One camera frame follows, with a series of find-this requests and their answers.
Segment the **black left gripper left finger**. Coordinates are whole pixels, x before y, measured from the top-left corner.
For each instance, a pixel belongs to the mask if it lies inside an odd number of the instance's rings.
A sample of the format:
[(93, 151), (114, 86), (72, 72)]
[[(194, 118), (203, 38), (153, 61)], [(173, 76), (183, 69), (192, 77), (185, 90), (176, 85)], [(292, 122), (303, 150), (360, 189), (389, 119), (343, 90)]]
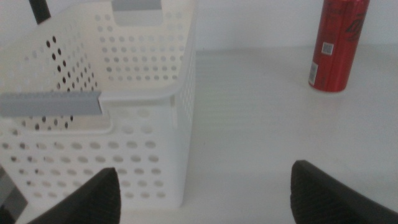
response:
[(36, 224), (119, 224), (121, 190), (116, 169), (101, 169), (58, 204), (31, 220)]

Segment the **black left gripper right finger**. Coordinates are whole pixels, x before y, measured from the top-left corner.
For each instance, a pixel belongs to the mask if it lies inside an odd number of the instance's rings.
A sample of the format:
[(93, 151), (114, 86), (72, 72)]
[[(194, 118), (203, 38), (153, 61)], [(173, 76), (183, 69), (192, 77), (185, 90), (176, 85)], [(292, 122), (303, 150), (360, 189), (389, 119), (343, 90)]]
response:
[(397, 212), (365, 197), (306, 160), (290, 177), (295, 223), (397, 223)]

